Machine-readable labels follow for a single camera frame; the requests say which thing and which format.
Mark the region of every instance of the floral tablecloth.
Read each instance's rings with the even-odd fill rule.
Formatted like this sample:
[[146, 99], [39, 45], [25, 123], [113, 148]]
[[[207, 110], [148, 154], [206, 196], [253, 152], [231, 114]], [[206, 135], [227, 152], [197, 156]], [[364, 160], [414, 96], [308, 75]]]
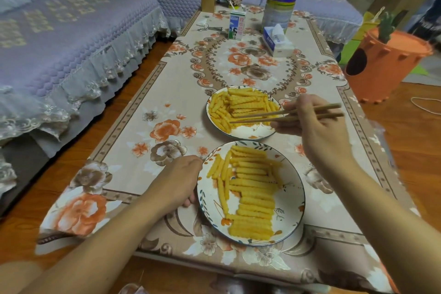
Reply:
[[[192, 154], [205, 159], [230, 141], [205, 113], [208, 96], [227, 85], [256, 86], [281, 104], [300, 93], [341, 102], [357, 161], [391, 197], [418, 213], [311, 16], [294, 11], [287, 31], [294, 55], [273, 58], [259, 34], [263, 9], [250, 6], [246, 11], [241, 41], [226, 39], [227, 8], [195, 14], [49, 210], [37, 253], [71, 244], [78, 235], [92, 235], [142, 194], [174, 158]], [[224, 31], [197, 31], [203, 23]], [[264, 143], [293, 163], [305, 187], [303, 223], [289, 238], [268, 247], [238, 245], [218, 235], [192, 206], [164, 217], [137, 253], [262, 281], [393, 292], [377, 254], [332, 186], [305, 157], [301, 138], [274, 134]]]

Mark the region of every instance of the wooden floor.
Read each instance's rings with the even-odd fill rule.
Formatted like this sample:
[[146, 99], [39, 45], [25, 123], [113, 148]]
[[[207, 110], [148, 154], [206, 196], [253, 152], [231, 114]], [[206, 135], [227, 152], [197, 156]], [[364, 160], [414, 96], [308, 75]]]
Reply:
[[[108, 103], [104, 113], [56, 157], [0, 224], [0, 264], [14, 260], [35, 260], [47, 268], [72, 249], [65, 248], [45, 256], [35, 256], [39, 225], [50, 206], [82, 167], [169, 46], [170, 42], [157, 42], [154, 45], [139, 70]], [[375, 106], [364, 105], [363, 109], [369, 119], [386, 128], [386, 139], [402, 180], [422, 217], [441, 231], [441, 116], [413, 106], [410, 102], [412, 96], [441, 99], [441, 88], [402, 83], [387, 102]], [[441, 112], [438, 102], [422, 102], [422, 105]], [[214, 292], [210, 284], [217, 278], [211, 272], [134, 257], [121, 273], [111, 293], [117, 293], [125, 283], [139, 281], [142, 273], [141, 283], [150, 294], [210, 293]], [[267, 290], [264, 286], [259, 288], [261, 290], [258, 292]], [[332, 293], [349, 292], [333, 289]]]

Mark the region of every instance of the human hand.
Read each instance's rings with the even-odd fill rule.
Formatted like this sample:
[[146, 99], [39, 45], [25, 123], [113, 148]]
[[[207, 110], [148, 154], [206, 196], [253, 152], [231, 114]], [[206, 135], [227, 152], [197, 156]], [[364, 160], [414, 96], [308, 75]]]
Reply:
[[152, 181], [144, 195], [157, 203], [160, 216], [180, 205], [189, 207], [196, 202], [194, 189], [202, 163], [201, 158], [194, 155], [178, 157]]
[[[302, 94], [295, 102], [284, 106], [286, 110], [297, 108], [300, 121], [271, 123], [280, 134], [302, 137], [305, 155], [320, 173], [344, 168], [355, 162], [345, 118], [317, 119], [313, 107], [328, 103], [319, 96]], [[339, 113], [341, 110], [331, 109], [329, 112]]]

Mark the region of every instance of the white cable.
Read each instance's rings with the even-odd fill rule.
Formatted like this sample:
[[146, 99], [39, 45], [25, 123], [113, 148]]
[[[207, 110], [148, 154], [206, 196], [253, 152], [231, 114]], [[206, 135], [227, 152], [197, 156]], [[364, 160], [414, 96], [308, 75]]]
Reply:
[[435, 113], [435, 112], [432, 112], [431, 110], [428, 110], [428, 109], [426, 109], [426, 108], [421, 107], [420, 105], [418, 105], [418, 104], [416, 104], [415, 102], [413, 102], [413, 99], [433, 100], [433, 101], [439, 101], [439, 102], [441, 102], [441, 100], [438, 100], [438, 99], [430, 99], [430, 98], [419, 98], [419, 97], [412, 97], [412, 98], [411, 98], [411, 103], [413, 103], [416, 107], [421, 108], [422, 110], [425, 110], [426, 112], [429, 112], [429, 113], [431, 113], [431, 114], [441, 115], [441, 113]]

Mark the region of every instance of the plate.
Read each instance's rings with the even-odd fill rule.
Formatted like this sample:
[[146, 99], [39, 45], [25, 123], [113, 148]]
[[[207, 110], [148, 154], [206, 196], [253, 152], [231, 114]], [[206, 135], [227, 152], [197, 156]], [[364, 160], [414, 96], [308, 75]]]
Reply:
[[[272, 218], [274, 235], [270, 240], [262, 241], [236, 237], [231, 236], [228, 232], [231, 220], [223, 217], [218, 184], [215, 180], [207, 178], [207, 173], [215, 159], [214, 155], [220, 154], [222, 158], [225, 158], [233, 145], [266, 151], [267, 158], [283, 163], [283, 166], [279, 169], [280, 177], [284, 182], [283, 188], [278, 189], [273, 195], [276, 206]], [[256, 141], [229, 142], [213, 150], [204, 161], [202, 170], [199, 173], [197, 191], [202, 212], [212, 226], [233, 241], [250, 246], [267, 246], [283, 241], [297, 229], [305, 211], [305, 190], [294, 166], [276, 149]], [[239, 207], [239, 198], [238, 192], [230, 191], [230, 198], [227, 201], [230, 214], [236, 213]]]
[[[269, 94], [267, 94], [266, 92], [259, 90], [258, 88], [254, 88], [252, 86], [245, 86], [245, 85], [240, 85], [240, 86], [227, 86], [225, 88], [221, 88], [220, 90], [216, 91], [215, 93], [212, 94], [212, 96], [216, 93], [221, 93], [221, 92], [225, 92], [228, 91], [229, 88], [253, 88], [255, 90], [258, 90], [262, 93], [265, 93], [265, 95], [268, 96], [268, 100], [271, 100], [273, 103], [275, 103], [277, 105], [277, 107], [280, 107], [279, 103], [277, 102], [277, 100], [275, 100], [272, 96], [270, 96]], [[261, 140], [262, 138], [268, 137], [273, 135], [276, 131], [274, 130], [274, 128], [271, 128], [268, 125], [264, 125], [263, 123], [259, 123], [259, 124], [255, 124], [253, 126], [245, 126], [245, 125], [241, 125], [239, 127], [237, 127], [236, 129], [231, 130], [231, 133], [226, 133], [223, 130], [219, 129], [218, 126], [215, 125], [215, 123], [213, 122], [209, 112], [208, 112], [208, 106], [210, 105], [212, 96], [208, 99], [207, 101], [207, 105], [206, 105], [206, 112], [208, 115], [208, 118], [210, 119], [211, 123], [218, 129], [220, 130], [222, 133], [224, 133], [225, 135], [228, 135], [230, 137], [233, 138], [237, 138], [240, 140]]]

